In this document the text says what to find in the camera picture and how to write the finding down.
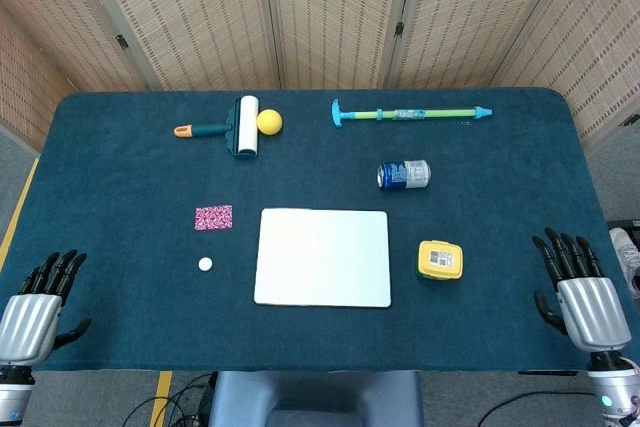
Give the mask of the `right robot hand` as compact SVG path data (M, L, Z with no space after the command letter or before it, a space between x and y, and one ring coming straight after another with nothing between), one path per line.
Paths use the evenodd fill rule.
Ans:
M560 307L555 312L545 294L533 299L545 323L587 353L619 352L632 339L617 290L601 268L599 257L583 237L547 227L545 238L534 236Z

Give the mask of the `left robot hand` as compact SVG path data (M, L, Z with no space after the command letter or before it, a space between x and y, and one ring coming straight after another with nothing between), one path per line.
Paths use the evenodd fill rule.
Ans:
M0 318L0 366L34 367L50 354L77 341L92 319L68 332L58 331L75 278L87 255L75 250L54 252L24 279Z

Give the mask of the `pink patterned card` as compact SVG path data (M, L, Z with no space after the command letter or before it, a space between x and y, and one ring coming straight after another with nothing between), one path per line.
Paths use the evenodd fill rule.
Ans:
M230 204L203 206L195 209L194 229L196 231L231 229L233 226L233 206Z

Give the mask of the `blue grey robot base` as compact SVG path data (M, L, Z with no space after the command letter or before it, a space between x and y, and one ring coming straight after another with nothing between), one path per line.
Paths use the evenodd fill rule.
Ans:
M424 427L419 374L224 371L208 427Z

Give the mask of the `white magnetic board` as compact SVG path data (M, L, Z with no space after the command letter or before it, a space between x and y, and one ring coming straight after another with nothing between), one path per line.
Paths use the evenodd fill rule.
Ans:
M276 306L391 306L384 211L265 208L254 302Z

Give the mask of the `white sneaker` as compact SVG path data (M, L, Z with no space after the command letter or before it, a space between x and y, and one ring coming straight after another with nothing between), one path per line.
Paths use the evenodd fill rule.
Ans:
M640 299L640 250L622 228L609 230L623 275L634 299Z

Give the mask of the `yellow floor tape strip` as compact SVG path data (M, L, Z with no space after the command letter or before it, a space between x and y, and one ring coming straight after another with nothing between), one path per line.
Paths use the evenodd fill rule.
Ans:
M16 203L15 209L13 211L13 214L11 216L11 219L9 221L8 227L6 229L4 238L2 243L0 244L0 272L3 270L10 247L11 247L11 243L12 240L14 238L15 232L16 232L16 228L17 228L17 224L20 218L20 214L22 211L22 208L24 206L24 203L26 201L26 198L28 196L29 193L29 189L33 180L33 177L35 175L37 166L39 163L39 158L36 157L32 163L31 169L29 171L29 174L25 180L24 186L22 188L22 191L20 193L20 196L18 197L18 201Z
M164 426L165 413L170 400L172 377L172 371L159 373L149 427Z

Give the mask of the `yellow tape measure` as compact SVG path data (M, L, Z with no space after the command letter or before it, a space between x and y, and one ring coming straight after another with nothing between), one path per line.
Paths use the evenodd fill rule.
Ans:
M425 240L419 245L417 272L435 280L458 280L463 275L463 249L440 240Z

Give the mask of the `dark blue tablecloth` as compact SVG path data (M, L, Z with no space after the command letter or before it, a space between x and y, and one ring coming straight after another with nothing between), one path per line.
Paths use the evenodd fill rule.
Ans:
M58 106L0 272L0 314L53 252L87 254L60 321L87 333L49 370L581 369L587 356L540 317L554 294L532 237L585 237L611 278L640 359L640 311L621 272L564 98L546 88L261 91L282 131L255 158L180 123L222 121L232 91L76 93ZM344 121L343 111L491 109L490 117ZM382 190L384 162L426 160L425 188ZM231 229L196 231L230 204ZM267 207L381 210L391 306L274 307L253 300ZM417 272L419 245L463 249L463 275ZM212 259L209 271L198 262Z

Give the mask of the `woven folding screen panel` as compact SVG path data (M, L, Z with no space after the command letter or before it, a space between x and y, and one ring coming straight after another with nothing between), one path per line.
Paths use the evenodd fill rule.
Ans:
M401 0L269 0L285 89L379 88Z
M594 139L640 99L640 0L541 0L494 83L557 91Z
M542 0L403 0L384 84L488 86Z
M0 0L0 5L43 48L81 91L150 88L100 0Z
M105 1L156 89L279 85L267 0Z
M40 151L59 102L73 92L67 78L0 6L0 122Z

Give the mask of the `blue silver drink can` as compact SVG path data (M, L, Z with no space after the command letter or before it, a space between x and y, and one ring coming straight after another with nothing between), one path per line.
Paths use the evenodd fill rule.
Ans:
M431 179L426 160L384 162L377 169L377 184L382 190L425 188Z

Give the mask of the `green blue water pump toy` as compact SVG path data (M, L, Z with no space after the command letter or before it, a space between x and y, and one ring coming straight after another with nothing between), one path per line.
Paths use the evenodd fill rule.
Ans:
M344 121L350 120L375 120L377 122L390 121L417 121L439 118L470 118L479 120L490 117L493 111L488 108L476 106L465 109L395 109L374 111L343 111L337 99L331 104L331 117L335 127L341 127Z

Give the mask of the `teal lint roller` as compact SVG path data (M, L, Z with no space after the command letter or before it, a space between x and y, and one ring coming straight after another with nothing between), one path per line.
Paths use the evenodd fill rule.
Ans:
M258 114L258 98L245 95L235 100L223 123L182 125L175 127L173 133L178 138L223 136L232 155L255 157L258 154Z

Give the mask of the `yellow foam ball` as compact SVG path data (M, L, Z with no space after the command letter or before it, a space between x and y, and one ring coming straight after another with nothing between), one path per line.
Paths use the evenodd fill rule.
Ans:
M263 135L273 136L281 131L283 120L276 110L265 109L258 114L256 125L259 132Z

